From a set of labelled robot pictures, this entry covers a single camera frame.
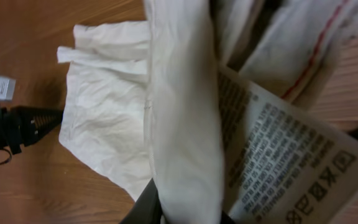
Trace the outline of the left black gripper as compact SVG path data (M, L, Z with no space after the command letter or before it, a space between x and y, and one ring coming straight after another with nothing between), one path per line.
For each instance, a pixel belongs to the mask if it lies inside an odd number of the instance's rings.
M29 106L0 109L0 149L21 153L21 144L30 146L62 123L63 110Z

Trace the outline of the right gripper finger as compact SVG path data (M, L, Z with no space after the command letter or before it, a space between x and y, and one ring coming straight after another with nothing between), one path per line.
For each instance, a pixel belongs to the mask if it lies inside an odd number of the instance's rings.
M149 181L130 212L119 224L160 224L162 208L153 179Z

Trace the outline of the beige cotton shorts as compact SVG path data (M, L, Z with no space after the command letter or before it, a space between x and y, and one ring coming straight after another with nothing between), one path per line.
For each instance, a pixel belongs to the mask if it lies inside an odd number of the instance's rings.
M358 1L146 1L77 25L60 143L160 223L329 223L358 196L358 142L307 110L358 36Z

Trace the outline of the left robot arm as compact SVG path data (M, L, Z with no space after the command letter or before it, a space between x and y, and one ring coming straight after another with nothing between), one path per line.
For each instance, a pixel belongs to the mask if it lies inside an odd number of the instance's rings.
M0 75L0 102L13 97L16 81ZM0 106L0 150L9 154L22 152L22 146L39 142L56 126L61 124L63 111L29 106L16 106L11 109Z

